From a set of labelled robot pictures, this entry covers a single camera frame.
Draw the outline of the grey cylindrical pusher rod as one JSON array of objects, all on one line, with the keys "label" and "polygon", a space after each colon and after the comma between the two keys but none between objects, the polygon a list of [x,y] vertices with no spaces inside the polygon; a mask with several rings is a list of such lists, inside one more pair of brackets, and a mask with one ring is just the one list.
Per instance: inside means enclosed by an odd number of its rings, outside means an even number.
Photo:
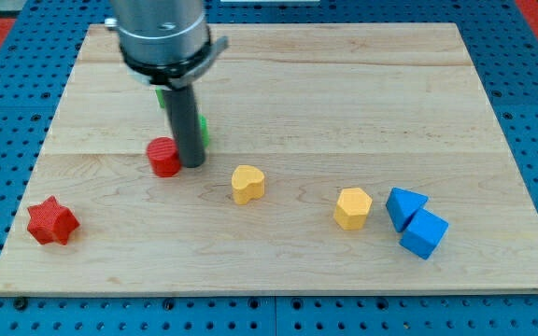
[{"label": "grey cylindrical pusher rod", "polygon": [[193,87],[163,90],[163,101],[181,165],[187,168],[203,165],[205,147]]}]

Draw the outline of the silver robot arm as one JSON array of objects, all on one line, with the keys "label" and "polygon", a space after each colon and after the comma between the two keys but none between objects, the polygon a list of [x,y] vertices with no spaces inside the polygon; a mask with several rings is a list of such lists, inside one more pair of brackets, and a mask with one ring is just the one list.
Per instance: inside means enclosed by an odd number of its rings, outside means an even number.
[{"label": "silver robot arm", "polygon": [[126,65],[145,84],[163,91],[163,101],[180,163],[205,163],[193,83],[229,47],[214,39],[201,0],[111,0],[106,27],[119,37]]}]

